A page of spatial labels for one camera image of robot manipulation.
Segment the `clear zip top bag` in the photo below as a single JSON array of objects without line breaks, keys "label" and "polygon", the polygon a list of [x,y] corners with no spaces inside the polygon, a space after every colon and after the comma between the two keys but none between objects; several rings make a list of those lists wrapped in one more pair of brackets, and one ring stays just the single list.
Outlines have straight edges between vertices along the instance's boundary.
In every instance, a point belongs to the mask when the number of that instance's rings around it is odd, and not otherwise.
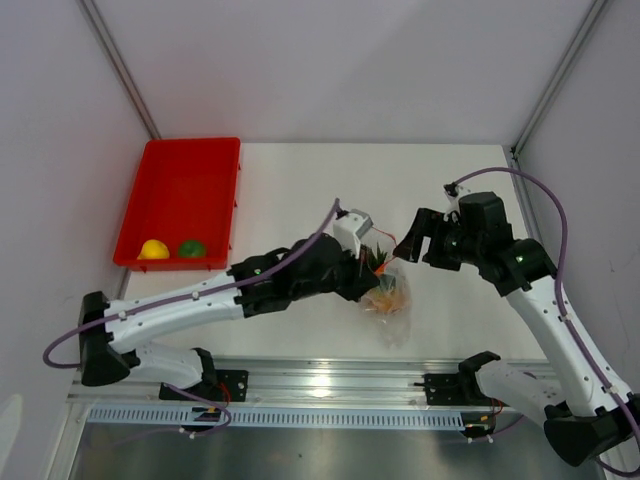
[{"label": "clear zip top bag", "polygon": [[376,227],[362,239],[365,264],[379,284],[360,299],[359,307],[388,349],[402,347],[411,331],[411,289],[403,262],[394,255],[396,246],[394,235]]}]

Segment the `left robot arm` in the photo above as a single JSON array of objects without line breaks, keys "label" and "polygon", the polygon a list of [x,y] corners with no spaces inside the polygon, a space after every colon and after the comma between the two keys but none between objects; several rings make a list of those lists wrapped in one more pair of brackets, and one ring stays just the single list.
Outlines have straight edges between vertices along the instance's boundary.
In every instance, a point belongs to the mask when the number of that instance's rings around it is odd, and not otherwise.
[{"label": "left robot arm", "polygon": [[81,383],[88,387],[128,377],[209,398],[218,379],[203,348],[176,349],[156,338],[212,322],[247,319],[286,310],[293,302],[335,293],[359,301],[379,284],[365,262],[328,234],[312,244],[298,241],[236,263],[204,282],[136,301],[109,301],[94,292],[83,299],[80,335]]}]

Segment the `toy pineapple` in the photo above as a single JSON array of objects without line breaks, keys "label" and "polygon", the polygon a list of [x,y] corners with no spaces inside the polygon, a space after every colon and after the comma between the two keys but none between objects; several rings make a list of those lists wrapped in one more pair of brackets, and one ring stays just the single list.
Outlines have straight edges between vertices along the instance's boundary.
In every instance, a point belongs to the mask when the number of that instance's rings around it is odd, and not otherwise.
[{"label": "toy pineapple", "polygon": [[364,247],[364,260],[378,276],[380,284],[361,298],[362,308],[380,316],[396,315],[407,310],[411,302],[410,289],[400,262],[379,244],[375,248]]}]

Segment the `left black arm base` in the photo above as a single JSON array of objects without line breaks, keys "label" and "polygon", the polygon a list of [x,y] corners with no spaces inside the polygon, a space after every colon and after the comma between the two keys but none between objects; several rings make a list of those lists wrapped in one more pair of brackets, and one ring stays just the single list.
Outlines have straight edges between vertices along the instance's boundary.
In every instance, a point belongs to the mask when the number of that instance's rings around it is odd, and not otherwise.
[{"label": "left black arm base", "polygon": [[194,348],[192,352],[198,356],[202,367],[199,382],[190,387],[170,388],[162,383],[159,399],[165,401],[213,401],[213,402],[244,402],[249,381],[247,370],[219,370],[214,365],[211,354],[201,348]]}]

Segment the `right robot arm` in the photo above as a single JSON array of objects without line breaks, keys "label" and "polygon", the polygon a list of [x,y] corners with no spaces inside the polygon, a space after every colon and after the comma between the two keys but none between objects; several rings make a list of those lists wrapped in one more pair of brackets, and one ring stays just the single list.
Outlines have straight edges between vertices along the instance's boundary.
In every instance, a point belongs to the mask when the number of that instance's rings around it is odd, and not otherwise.
[{"label": "right robot arm", "polygon": [[396,257],[434,268],[477,268],[519,314],[553,368],[559,390],[493,352],[458,366],[456,389],[468,403],[495,399],[539,425],[555,453],[577,467],[639,430],[639,396],[597,350],[571,304],[559,270],[534,239],[517,239],[503,201],[493,192],[460,195],[453,210],[420,208],[395,248]]}]

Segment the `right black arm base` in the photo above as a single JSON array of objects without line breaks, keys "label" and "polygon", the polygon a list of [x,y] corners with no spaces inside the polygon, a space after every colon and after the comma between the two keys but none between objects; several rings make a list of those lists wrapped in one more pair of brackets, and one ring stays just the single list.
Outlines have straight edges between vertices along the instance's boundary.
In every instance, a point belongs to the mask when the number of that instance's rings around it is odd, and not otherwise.
[{"label": "right black arm base", "polygon": [[481,392],[475,374],[481,367],[500,359],[499,355],[484,351],[461,361],[456,373],[426,373],[414,386],[424,391],[430,406],[490,407],[492,399]]}]

